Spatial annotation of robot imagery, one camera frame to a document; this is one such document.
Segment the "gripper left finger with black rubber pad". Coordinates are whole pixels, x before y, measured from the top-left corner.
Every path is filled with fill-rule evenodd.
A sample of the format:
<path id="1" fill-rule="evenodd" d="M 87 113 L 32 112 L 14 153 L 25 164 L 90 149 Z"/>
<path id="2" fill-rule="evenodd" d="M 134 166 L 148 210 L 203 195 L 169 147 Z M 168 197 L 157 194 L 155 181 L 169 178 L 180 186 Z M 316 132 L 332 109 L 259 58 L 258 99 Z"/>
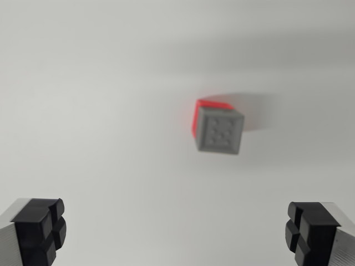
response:
<path id="1" fill-rule="evenodd" d="M 19 198 L 1 214 L 1 265 L 50 266 L 64 244 L 62 199 Z"/>

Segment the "gripper right finger with black rubber pad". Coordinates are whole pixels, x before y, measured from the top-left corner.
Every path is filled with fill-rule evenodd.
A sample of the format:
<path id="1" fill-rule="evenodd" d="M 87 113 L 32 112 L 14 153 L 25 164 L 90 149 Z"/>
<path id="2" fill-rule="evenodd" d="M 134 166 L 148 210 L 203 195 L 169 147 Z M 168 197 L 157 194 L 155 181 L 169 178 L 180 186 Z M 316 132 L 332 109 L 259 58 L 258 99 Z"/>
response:
<path id="1" fill-rule="evenodd" d="M 332 202 L 291 202 L 285 226 L 297 265 L 354 265 L 354 222 Z"/>

